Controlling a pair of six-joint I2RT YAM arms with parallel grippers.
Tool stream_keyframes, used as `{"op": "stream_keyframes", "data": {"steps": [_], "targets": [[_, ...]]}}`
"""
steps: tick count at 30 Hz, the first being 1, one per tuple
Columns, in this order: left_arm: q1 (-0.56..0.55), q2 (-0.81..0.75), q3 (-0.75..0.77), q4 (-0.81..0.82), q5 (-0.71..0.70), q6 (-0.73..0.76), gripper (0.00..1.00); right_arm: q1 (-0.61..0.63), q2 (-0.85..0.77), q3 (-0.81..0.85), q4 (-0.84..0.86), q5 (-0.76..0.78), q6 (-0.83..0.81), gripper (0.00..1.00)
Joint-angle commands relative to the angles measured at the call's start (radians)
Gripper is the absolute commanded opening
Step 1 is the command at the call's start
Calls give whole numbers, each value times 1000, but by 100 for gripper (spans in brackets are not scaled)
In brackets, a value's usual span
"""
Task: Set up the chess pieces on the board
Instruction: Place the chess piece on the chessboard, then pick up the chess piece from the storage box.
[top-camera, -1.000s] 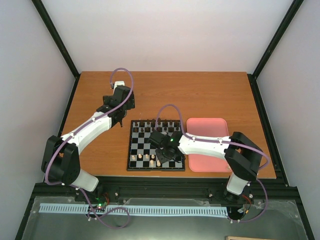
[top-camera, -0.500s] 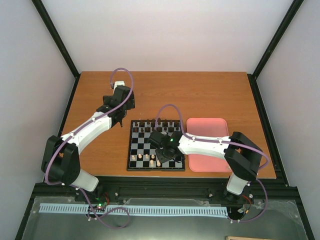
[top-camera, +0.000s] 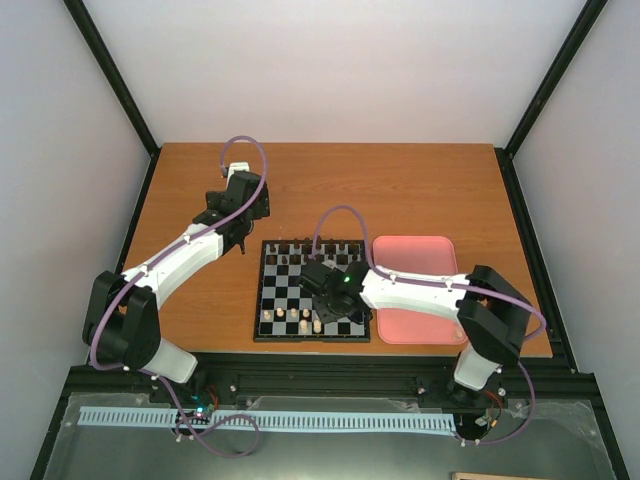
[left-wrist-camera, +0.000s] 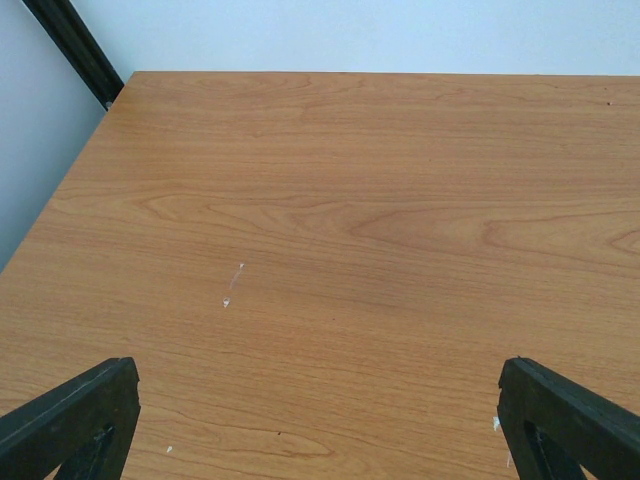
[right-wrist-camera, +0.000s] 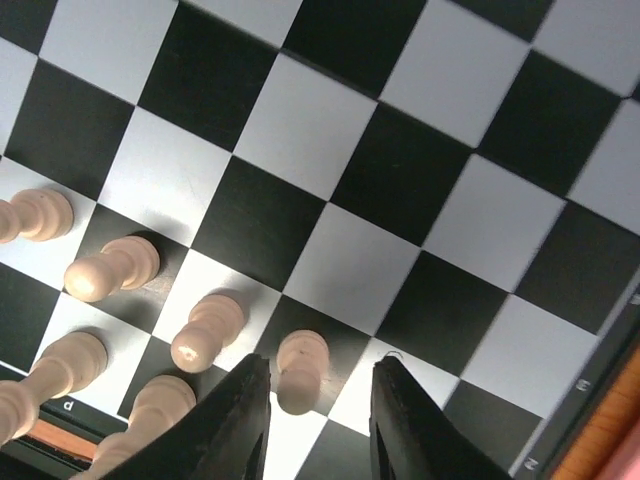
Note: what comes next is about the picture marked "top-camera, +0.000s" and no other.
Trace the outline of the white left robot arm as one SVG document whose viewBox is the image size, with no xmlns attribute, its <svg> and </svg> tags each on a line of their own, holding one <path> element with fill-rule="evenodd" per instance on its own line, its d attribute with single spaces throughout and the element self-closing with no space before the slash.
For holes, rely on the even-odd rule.
<svg viewBox="0 0 640 480">
<path fill-rule="evenodd" d="M 231 164 L 226 189 L 206 194 L 205 211 L 181 236 L 124 273 L 105 271 L 94 280 L 82 332 L 90 364 L 161 376 L 184 401 L 201 400 L 208 378 L 193 354 L 162 337 L 159 310 L 200 269 L 243 247 L 254 222 L 269 214 L 266 181 L 246 162 Z"/>
</svg>

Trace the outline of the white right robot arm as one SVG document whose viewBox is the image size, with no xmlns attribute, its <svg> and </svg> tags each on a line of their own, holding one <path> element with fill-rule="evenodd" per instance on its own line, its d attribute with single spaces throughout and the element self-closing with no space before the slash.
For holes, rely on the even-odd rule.
<svg viewBox="0 0 640 480">
<path fill-rule="evenodd" d="M 371 312 L 396 309 L 434 315 L 461 327 L 468 345 L 459 354 L 453 387 L 485 388 L 501 367 L 520 359 L 531 304 L 490 267 L 469 274 L 433 276 L 371 267 L 354 261 L 346 269 L 310 260 L 301 267 L 299 286 L 311 295 L 322 323 L 341 318 L 366 322 Z"/>
</svg>

